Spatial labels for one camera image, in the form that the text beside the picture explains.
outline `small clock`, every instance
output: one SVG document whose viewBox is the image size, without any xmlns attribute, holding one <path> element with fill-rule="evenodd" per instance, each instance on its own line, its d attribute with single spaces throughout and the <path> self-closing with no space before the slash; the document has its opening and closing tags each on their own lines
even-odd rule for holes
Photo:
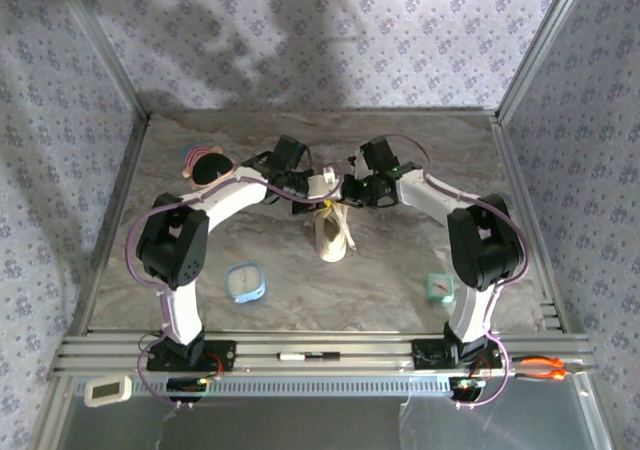
<svg viewBox="0 0 640 450">
<path fill-rule="evenodd" d="M 227 270 L 227 291 L 236 303 L 257 300 L 265 290 L 264 272 L 257 263 L 240 263 Z"/>
</svg>

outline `red wire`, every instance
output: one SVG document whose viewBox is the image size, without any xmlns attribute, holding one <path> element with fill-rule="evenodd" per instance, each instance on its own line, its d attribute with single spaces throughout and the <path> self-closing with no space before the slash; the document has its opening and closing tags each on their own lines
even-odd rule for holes
<svg viewBox="0 0 640 450">
<path fill-rule="evenodd" d="M 216 362 L 218 362 L 218 368 L 216 369 L 216 375 L 222 377 L 224 375 L 224 365 L 222 365 L 222 360 L 215 353 L 205 353 L 203 355 L 204 358 L 215 358 Z"/>
<path fill-rule="evenodd" d="M 469 374 L 469 378 L 471 378 L 473 374 L 476 373 L 476 370 L 480 370 L 480 363 L 482 362 L 484 362 L 487 365 L 487 368 L 489 369 L 489 376 L 484 377 L 483 380 L 486 382 L 491 378 L 491 363 L 489 363 L 489 360 L 487 360 L 487 358 L 484 355 L 478 355 L 478 358 L 476 358 L 476 361 L 473 364 L 473 369 Z"/>
</svg>

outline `clock face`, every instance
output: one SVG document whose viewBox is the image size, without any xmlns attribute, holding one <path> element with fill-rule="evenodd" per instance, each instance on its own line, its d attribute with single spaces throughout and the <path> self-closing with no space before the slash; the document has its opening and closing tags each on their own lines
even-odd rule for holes
<svg viewBox="0 0 640 450">
<path fill-rule="evenodd" d="M 260 271 L 253 265 L 246 265 L 233 270 L 229 273 L 227 279 L 229 292 L 232 296 L 253 292 L 262 285 Z"/>
</svg>

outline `wire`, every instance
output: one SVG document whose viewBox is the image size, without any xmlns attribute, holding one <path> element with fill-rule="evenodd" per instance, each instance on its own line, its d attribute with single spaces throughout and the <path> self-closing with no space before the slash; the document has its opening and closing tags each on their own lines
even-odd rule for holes
<svg viewBox="0 0 640 450">
<path fill-rule="evenodd" d="M 484 362 L 487 365 L 487 368 L 489 369 L 489 376 L 483 377 L 483 380 L 486 382 L 491 378 L 491 363 L 489 362 L 489 360 L 487 360 L 487 358 L 484 355 L 478 355 L 478 357 L 476 358 L 475 362 L 473 363 L 473 367 L 469 372 L 469 378 L 473 377 L 473 374 L 476 372 L 476 370 L 479 369 L 481 362 Z"/>
<path fill-rule="evenodd" d="M 309 170 L 313 170 L 313 157 L 311 156 L 311 150 L 307 147 L 307 158 L 309 159 Z"/>
<path fill-rule="evenodd" d="M 149 332 L 149 333 L 145 333 L 144 335 L 142 335 L 140 337 L 140 339 L 138 340 L 138 350 L 140 350 L 142 352 L 143 349 L 142 349 L 141 345 L 142 345 L 142 340 L 145 337 L 159 337 L 161 334 L 162 334 L 162 332 Z"/>
<path fill-rule="evenodd" d="M 493 309 L 496 305 L 496 302 L 498 300 L 498 297 L 500 296 L 500 292 L 502 291 L 502 288 L 505 285 L 509 285 L 511 283 L 515 283 L 517 281 L 519 281 L 520 279 L 522 279 L 527 272 L 529 271 L 529 266 L 530 266 L 530 260 L 531 260 L 531 247 L 529 246 L 529 241 L 527 240 L 527 236 L 524 234 L 524 232 L 515 224 L 515 222 L 509 218 L 508 215 L 506 215 L 504 212 L 502 212 L 501 210 L 495 208 L 493 205 L 490 205 L 486 202 L 483 202 L 482 200 L 478 200 L 475 197 L 472 197 L 471 195 L 468 195 L 466 193 L 463 192 L 454 192 L 446 187 L 443 187 L 442 185 L 440 185 L 438 182 L 434 181 L 433 179 L 431 179 L 431 177 L 429 176 L 429 168 L 431 167 L 431 158 L 429 157 L 429 153 L 427 152 L 427 150 L 420 144 L 420 142 L 414 140 L 411 137 L 408 137 L 406 135 L 403 135 L 401 133 L 390 133 L 390 134 L 386 134 L 384 135 L 384 137 L 386 138 L 400 138 L 400 139 L 404 139 L 407 140 L 411 143 L 413 143 L 422 153 L 422 155 L 424 155 L 425 159 L 426 159 L 426 165 L 424 166 L 424 168 L 422 169 L 422 176 L 424 177 L 424 181 L 430 185 L 432 188 L 434 188 L 435 190 L 443 193 L 444 195 L 447 195 L 449 197 L 461 200 L 463 202 L 466 203 L 470 203 L 472 205 L 477 205 L 480 208 L 493 213 L 495 216 L 497 216 L 500 220 L 502 220 L 503 222 L 505 222 L 518 236 L 518 239 L 520 240 L 520 244 L 522 245 L 522 249 L 523 249 L 523 260 L 524 263 L 522 265 L 522 268 L 520 269 L 520 271 L 510 277 L 507 278 L 506 280 L 504 280 L 503 282 L 500 283 L 500 285 L 495 285 L 492 293 L 491 293 L 491 297 L 489 298 L 489 303 L 487 304 L 487 309 L 485 311 L 484 317 L 483 317 L 483 321 L 482 321 L 482 325 L 484 327 L 484 332 L 485 332 L 485 336 L 487 337 L 487 339 L 491 340 L 492 342 L 494 342 L 500 352 L 502 353 L 502 356 L 505 360 L 505 369 L 504 369 L 504 377 L 502 379 L 502 382 L 500 384 L 500 386 L 498 387 L 498 390 L 496 390 L 496 392 L 491 395 L 490 397 L 486 398 L 485 400 L 482 400 L 480 402 L 473 402 L 473 403 L 466 403 L 466 402 L 460 402 L 457 401 L 456 405 L 460 405 L 460 406 L 465 406 L 465 407 L 476 407 L 476 406 L 481 406 L 481 405 L 486 405 L 488 403 L 491 403 L 492 401 L 494 401 L 496 398 L 498 398 L 498 396 L 502 393 L 502 391 L 504 390 L 504 388 L 507 386 L 507 382 L 509 380 L 509 373 L 511 370 L 511 365 L 510 365 L 510 360 L 509 360 L 509 353 L 507 352 L 507 348 L 504 346 L 504 344 L 502 343 L 502 341 L 497 338 L 496 336 L 494 336 L 491 333 L 491 329 L 489 328 L 489 316 L 491 315 L 491 313 L 493 312 Z"/>
<path fill-rule="evenodd" d="M 162 335 L 158 339 L 153 340 L 152 342 L 149 342 L 147 346 L 144 347 L 144 349 L 140 352 L 140 354 L 138 355 L 138 361 L 136 363 L 136 369 L 138 370 L 138 376 L 140 377 L 140 381 L 144 385 L 144 388 L 147 389 L 147 392 L 149 392 L 149 394 L 153 398 L 164 403 L 165 405 L 171 405 L 172 407 L 180 408 L 180 404 L 181 404 L 180 401 L 174 402 L 170 398 L 165 397 L 164 395 L 161 395 L 158 392 L 156 392 L 155 389 L 149 383 L 149 380 L 147 380 L 146 375 L 142 371 L 142 360 L 144 356 L 149 355 L 149 350 L 151 350 L 151 348 L 158 345 L 159 343 L 164 342 L 164 340 L 168 337 L 168 334 L 169 334 L 168 328 L 169 327 L 167 327 L 165 331 L 162 332 Z"/>
<path fill-rule="evenodd" d="M 167 288 L 166 285 L 160 281 L 157 280 L 148 280 L 144 277 L 142 277 L 137 269 L 134 266 L 134 259 L 133 259 L 133 253 L 134 253 L 134 237 L 136 236 L 136 234 L 138 233 L 138 231 L 141 229 L 141 227 L 146 223 L 146 221 L 152 217 L 153 215 L 157 215 L 159 213 L 163 213 L 163 212 L 170 212 L 172 210 L 176 210 L 180 207 L 185 207 L 188 205 L 193 205 L 196 203 L 201 203 L 203 201 L 205 201 L 206 199 L 208 199 L 209 197 L 211 197 L 212 195 L 216 194 L 217 192 L 219 192 L 220 190 L 222 190 L 223 188 L 228 187 L 229 185 L 233 185 L 236 183 L 257 183 L 259 185 L 262 185 L 264 187 L 266 187 L 267 189 L 271 190 L 273 193 L 286 198 L 288 200 L 292 200 L 294 202 L 298 202 L 298 203 L 305 203 L 305 204 L 316 204 L 316 203 L 321 203 L 324 200 L 332 197 L 333 195 L 335 195 L 340 188 L 342 187 L 342 183 L 344 182 L 344 172 L 342 171 L 342 169 L 340 168 L 340 166 L 338 166 L 337 164 L 333 164 L 330 163 L 329 165 L 327 165 L 328 167 L 333 168 L 334 172 L 336 173 L 336 175 L 338 176 L 338 181 L 336 183 L 336 186 L 326 195 L 323 195 L 321 197 L 317 197 L 317 198 L 302 198 L 302 197 L 298 197 L 297 195 L 293 195 L 289 192 L 286 192 L 284 190 L 281 190 L 280 188 L 265 182 L 264 180 L 260 180 L 258 178 L 253 178 L 253 177 L 246 177 L 246 176 L 242 176 L 239 178 L 234 178 L 233 174 L 229 177 L 227 177 L 225 180 L 223 180 L 222 182 L 218 183 L 217 185 L 215 185 L 214 187 L 208 189 L 207 191 L 205 191 L 204 193 L 202 193 L 199 197 L 197 198 L 192 198 L 190 200 L 185 200 L 182 202 L 178 202 L 178 203 L 170 203 L 168 205 L 161 205 L 159 207 L 155 207 L 149 211 L 147 211 L 144 215 L 142 215 L 138 220 L 136 220 L 134 222 L 134 224 L 131 226 L 131 228 L 129 229 L 129 232 L 127 233 L 127 239 L 125 241 L 125 247 L 124 247 L 124 253 L 125 253 L 125 263 L 127 265 L 127 270 L 129 270 L 129 273 L 131 274 L 131 276 L 133 277 L 133 279 L 139 283 L 140 285 L 144 285 L 147 287 L 152 287 L 152 288 L 156 288 L 159 292 L 164 293 L 165 289 Z M 168 308 L 163 305 L 163 313 L 168 311 Z M 167 317 L 165 319 L 165 321 L 168 321 L 168 314 L 164 315 L 165 317 Z"/>
<path fill-rule="evenodd" d="M 210 373 L 209 375 L 207 375 L 206 379 L 209 379 L 211 377 L 220 377 L 222 378 L 222 376 L 224 375 L 224 365 L 222 364 L 222 360 L 220 360 L 220 357 L 218 355 L 216 355 L 215 353 L 205 353 L 204 355 L 202 355 L 204 358 L 214 358 L 216 360 L 216 362 L 218 363 L 218 367 L 216 368 L 216 373 Z"/>
</svg>

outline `white device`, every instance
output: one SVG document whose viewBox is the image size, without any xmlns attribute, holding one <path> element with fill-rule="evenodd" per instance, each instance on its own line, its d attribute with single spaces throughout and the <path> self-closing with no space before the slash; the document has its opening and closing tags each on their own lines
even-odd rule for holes
<svg viewBox="0 0 640 450">
<path fill-rule="evenodd" d="M 84 404 L 87 407 L 102 407 L 112 403 L 126 402 L 131 398 L 133 384 L 127 375 L 110 375 L 87 383 Z"/>
</svg>

